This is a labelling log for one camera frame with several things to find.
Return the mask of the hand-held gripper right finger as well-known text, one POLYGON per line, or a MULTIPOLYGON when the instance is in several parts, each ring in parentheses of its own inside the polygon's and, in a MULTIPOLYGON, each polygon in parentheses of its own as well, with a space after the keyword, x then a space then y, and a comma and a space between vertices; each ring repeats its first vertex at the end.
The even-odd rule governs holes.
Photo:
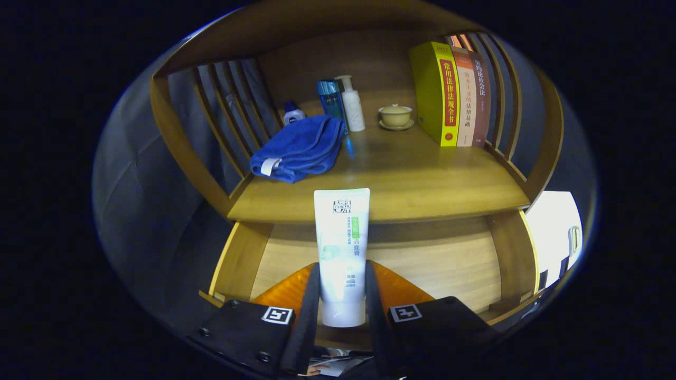
POLYGON ((447 378, 473 365, 499 339, 458 298, 433 298, 372 260, 365 263, 365 304, 381 377, 447 378))

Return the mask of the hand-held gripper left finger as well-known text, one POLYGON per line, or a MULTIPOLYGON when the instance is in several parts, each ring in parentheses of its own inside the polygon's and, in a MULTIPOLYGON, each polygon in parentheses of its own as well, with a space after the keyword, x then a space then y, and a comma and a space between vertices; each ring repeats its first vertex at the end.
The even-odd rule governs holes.
POLYGON ((306 373, 318 325, 320 266, 312 263, 252 301, 229 300, 187 336, 246 377, 306 373))

